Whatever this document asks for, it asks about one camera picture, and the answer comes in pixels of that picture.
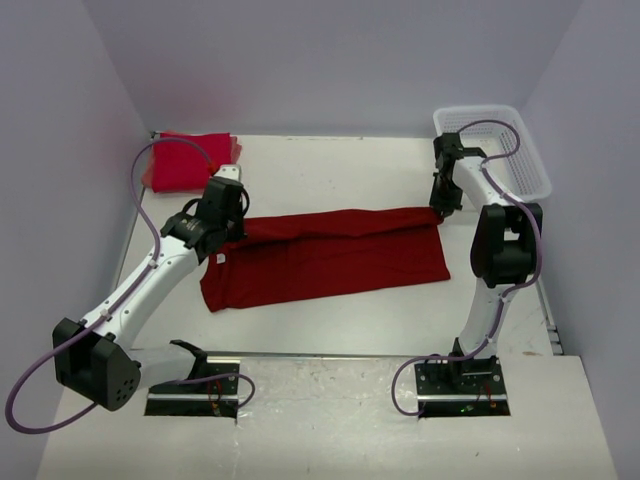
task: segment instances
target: red cloth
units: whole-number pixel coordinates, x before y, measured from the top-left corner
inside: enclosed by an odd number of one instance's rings
[[[202,190],[212,173],[220,165],[231,163],[231,136],[228,133],[208,135],[182,135],[161,133],[160,138],[184,138],[202,147],[211,158],[211,168],[195,148],[178,142],[165,142],[153,146],[153,177],[151,188],[154,192],[178,192]]]
[[[209,259],[212,312],[451,278],[430,208],[250,218],[246,240]]]

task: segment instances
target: red fabric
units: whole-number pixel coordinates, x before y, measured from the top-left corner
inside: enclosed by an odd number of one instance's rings
[[[200,281],[212,312],[451,278],[430,208],[250,218],[249,238],[212,255]]]
[[[178,142],[159,143],[153,146],[153,177],[151,188],[154,192],[178,192],[202,190],[220,165],[231,163],[231,136],[228,133],[208,135],[181,135],[161,133],[160,138],[184,138],[203,148],[211,158],[211,168],[195,148]]]

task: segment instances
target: plastic laundry basket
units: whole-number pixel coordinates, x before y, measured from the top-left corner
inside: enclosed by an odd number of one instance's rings
[[[502,120],[520,134],[520,150],[508,159],[490,163],[490,172],[524,201],[535,201],[551,194],[551,182],[540,160],[531,136],[518,111],[507,105],[478,105],[440,108],[433,114],[438,135],[456,132],[476,120]],[[465,147],[481,147],[487,155],[497,155],[513,150],[515,139],[505,127],[483,123],[468,128],[460,134]]]

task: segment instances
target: white floor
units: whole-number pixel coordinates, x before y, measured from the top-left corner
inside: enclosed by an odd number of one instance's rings
[[[419,139],[243,137],[250,215],[425,205],[433,153]],[[145,196],[161,225],[189,195]],[[414,355],[446,352],[471,304],[476,215],[440,227],[452,280],[211,314],[199,270],[165,300],[138,346],[182,338],[208,350]],[[128,273],[151,237],[136,225]],[[389,387],[399,359],[245,359],[258,385],[234,425],[149,418],[145,392],[49,437],[39,479],[615,478],[580,360],[554,357],[535,290],[514,301],[500,338],[512,416],[429,419],[397,414]],[[399,392],[415,407],[411,370]],[[65,391],[58,419],[85,401]]]

